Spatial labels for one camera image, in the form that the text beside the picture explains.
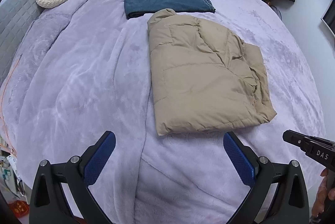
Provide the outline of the person's right hand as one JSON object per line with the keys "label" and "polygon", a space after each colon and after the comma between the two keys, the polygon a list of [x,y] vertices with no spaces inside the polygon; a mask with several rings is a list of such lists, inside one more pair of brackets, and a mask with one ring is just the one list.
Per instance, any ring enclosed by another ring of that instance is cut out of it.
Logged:
{"label": "person's right hand", "polygon": [[312,216],[317,217],[320,213],[324,212],[325,208],[325,199],[328,197],[331,201],[334,200],[335,193],[334,188],[331,190],[327,190],[327,182],[328,182],[328,169],[324,169],[320,176],[322,177],[322,182],[318,187],[316,200],[312,207]]}

